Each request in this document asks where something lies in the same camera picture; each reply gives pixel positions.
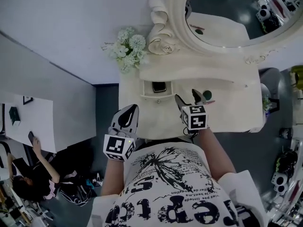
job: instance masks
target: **black phone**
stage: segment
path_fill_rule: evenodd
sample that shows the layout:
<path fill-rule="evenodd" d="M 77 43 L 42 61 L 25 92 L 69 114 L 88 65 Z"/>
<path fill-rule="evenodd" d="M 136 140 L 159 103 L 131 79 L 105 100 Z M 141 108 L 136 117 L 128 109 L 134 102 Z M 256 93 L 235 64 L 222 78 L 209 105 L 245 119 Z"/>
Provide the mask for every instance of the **black phone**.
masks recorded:
<path fill-rule="evenodd" d="M 166 91 L 166 84 L 165 82 L 152 82 L 152 89 L 154 93 L 160 93 Z"/>
<path fill-rule="evenodd" d="M 32 131 L 29 132 L 28 138 L 29 138 L 29 141 L 33 144 L 33 142 L 34 142 L 34 134 L 32 133 Z"/>

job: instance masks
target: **oval mirror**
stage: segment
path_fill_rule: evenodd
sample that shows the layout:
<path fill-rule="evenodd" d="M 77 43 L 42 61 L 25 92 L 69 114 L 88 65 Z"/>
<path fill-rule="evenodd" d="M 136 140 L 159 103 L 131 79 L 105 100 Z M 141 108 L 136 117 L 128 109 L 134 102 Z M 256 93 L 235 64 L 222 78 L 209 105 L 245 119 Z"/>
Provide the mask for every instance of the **oval mirror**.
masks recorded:
<path fill-rule="evenodd" d="M 201 41 L 243 47 L 275 37 L 302 13 L 302 0 L 187 0 L 185 18 Z"/>

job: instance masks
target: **white mirror frame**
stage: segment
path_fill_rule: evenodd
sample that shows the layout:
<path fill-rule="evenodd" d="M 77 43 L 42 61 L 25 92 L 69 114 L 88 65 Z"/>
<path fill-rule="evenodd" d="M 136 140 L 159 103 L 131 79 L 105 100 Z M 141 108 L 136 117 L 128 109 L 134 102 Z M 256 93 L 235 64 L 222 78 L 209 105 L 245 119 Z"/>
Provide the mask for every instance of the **white mirror frame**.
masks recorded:
<path fill-rule="evenodd" d="M 214 46 L 201 41 L 192 33 L 185 19 L 185 3 L 186 0 L 149 1 L 152 8 L 151 17 L 155 24 L 148 37 L 149 50 L 152 53 L 165 55 L 177 52 L 179 49 L 190 49 L 202 56 L 241 54 L 247 64 L 258 64 L 264 61 L 271 51 L 285 47 L 292 39 L 303 34 L 302 4 L 287 25 L 265 36 L 250 40 L 247 45 L 238 47 Z M 151 43 L 155 41 L 158 44 L 154 47 L 151 46 Z"/>

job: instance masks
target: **floor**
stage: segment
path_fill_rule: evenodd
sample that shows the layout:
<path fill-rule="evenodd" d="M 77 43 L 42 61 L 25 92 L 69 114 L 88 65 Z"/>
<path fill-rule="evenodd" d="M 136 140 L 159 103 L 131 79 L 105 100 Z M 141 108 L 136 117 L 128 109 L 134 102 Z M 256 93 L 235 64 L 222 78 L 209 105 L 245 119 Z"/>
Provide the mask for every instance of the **floor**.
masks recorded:
<path fill-rule="evenodd" d="M 259 133 L 216 133 L 216 136 L 231 158 L 238 172 L 249 170 L 260 192 L 273 191 L 270 183 L 274 171 L 274 162 L 282 148 L 290 142 L 278 137 L 279 129 L 292 126 L 292 88 L 287 71 L 282 72 L 279 85 L 280 110 L 271 114 L 264 128 Z M 118 86 L 97 87 L 96 118 L 97 137 L 91 140 L 94 151 L 92 171 L 104 175 L 107 158 L 102 153 L 104 134 L 112 116 L 118 110 Z M 56 227 L 85 227 L 90 216 L 92 201 L 84 207 L 67 202 L 61 194 L 44 205 L 51 210 Z"/>
<path fill-rule="evenodd" d="M 250 39 L 263 36 L 256 0 L 190 0 L 192 11 L 229 18 L 246 27 Z"/>

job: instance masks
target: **person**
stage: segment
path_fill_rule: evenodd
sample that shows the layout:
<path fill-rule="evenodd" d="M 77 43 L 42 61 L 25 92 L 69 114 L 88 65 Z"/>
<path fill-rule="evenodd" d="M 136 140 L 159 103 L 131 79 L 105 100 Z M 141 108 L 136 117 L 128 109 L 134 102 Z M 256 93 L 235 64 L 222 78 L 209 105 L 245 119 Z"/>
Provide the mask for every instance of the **person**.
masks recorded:
<path fill-rule="evenodd" d="M 15 159 L 8 153 L 9 175 L 13 190 L 22 199 L 31 201 L 49 200 L 56 196 L 62 178 L 73 177 L 82 164 L 72 155 L 69 148 L 58 152 L 55 157 L 46 160 L 41 154 L 41 144 L 37 137 L 33 139 L 33 151 L 39 162 L 28 166 L 23 159 Z M 13 175 L 13 165 L 22 175 Z"/>
<path fill-rule="evenodd" d="M 267 226 L 249 172 L 236 173 L 210 129 L 198 139 L 152 141 L 125 162 L 108 159 L 88 226 Z"/>

